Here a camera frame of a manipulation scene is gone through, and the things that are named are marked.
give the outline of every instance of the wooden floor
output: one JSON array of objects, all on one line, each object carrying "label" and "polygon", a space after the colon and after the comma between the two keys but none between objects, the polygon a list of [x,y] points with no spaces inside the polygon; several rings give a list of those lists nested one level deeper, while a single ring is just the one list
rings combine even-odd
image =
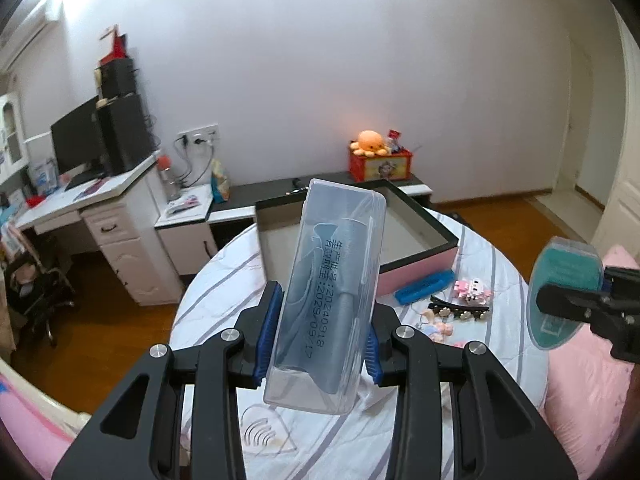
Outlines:
[{"label": "wooden floor", "polygon": [[76,308],[52,320],[58,346],[23,338],[12,366],[58,402],[93,413],[143,352],[169,341],[177,306],[136,304],[101,253],[74,262],[68,278]]},{"label": "wooden floor", "polygon": [[533,264],[546,243],[565,233],[523,198],[496,199],[468,205],[436,206],[459,213],[474,231],[489,240],[529,281]]},{"label": "wooden floor", "polygon": [[[546,242],[563,236],[523,199],[439,209],[460,213],[527,280]],[[135,304],[101,254],[74,264],[69,279],[77,289],[77,309],[54,318],[58,347],[50,348],[46,340],[23,340],[12,364],[54,399],[93,413],[143,352],[168,341],[176,306]]]}]

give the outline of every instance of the desk drawer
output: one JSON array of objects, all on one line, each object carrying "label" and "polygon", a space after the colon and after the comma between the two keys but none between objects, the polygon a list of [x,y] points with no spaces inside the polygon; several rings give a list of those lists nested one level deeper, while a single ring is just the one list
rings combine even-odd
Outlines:
[{"label": "desk drawer", "polygon": [[102,254],[139,304],[175,303],[142,242],[126,240],[101,247]]},{"label": "desk drawer", "polygon": [[140,236],[124,206],[85,216],[84,221],[100,246]]}]

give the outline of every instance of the red box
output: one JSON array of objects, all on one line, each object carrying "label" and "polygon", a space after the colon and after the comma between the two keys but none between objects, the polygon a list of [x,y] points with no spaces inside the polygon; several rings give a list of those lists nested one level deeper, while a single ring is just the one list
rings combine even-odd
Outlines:
[{"label": "red box", "polygon": [[402,149],[391,155],[354,155],[349,152],[349,172],[356,182],[366,180],[406,180],[411,173],[412,152]]}]

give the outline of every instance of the pink pillow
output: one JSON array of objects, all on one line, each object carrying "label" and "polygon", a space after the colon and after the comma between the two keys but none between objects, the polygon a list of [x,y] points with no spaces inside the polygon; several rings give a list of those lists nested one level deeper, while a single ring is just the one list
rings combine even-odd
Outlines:
[{"label": "pink pillow", "polygon": [[50,480],[73,438],[23,399],[2,376],[0,418],[24,457],[45,480]]},{"label": "pink pillow", "polygon": [[[621,246],[612,247],[603,263],[640,268]],[[634,369],[611,357],[610,350],[611,343],[585,325],[549,352],[546,418],[581,479],[595,471],[618,431]]]}]

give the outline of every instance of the striped bedsheet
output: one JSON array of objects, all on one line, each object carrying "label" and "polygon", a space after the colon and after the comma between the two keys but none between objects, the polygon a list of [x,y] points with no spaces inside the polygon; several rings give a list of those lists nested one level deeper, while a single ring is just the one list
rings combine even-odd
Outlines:
[{"label": "striped bedsheet", "polygon": [[[454,320],[449,343],[484,341],[517,380],[529,399],[544,399],[548,361],[527,331],[527,284],[503,254],[458,222],[431,212],[460,239],[454,267],[460,278],[478,278],[495,293],[494,312],[487,321]],[[233,326],[244,308],[254,306],[264,288],[256,225],[226,245],[197,275],[185,293],[170,338],[173,349],[200,344]],[[440,297],[452,297],[449,288]],[[400,307],[392,296],[379,299],[396,309],[402,323],[420,327],[428,300]],[[262,388],[238,390],[238,417],[249,479],[303,480],[384,478],[396,410],[391,393],[369,406],[359,397],[348,415],[331,416],[276,408],[262,402]],[[182,414],[181,444],[190,448],[193,387],[187,388]],[[453,444],[450,405],[443,405],[442,478],[452,479]]]}]

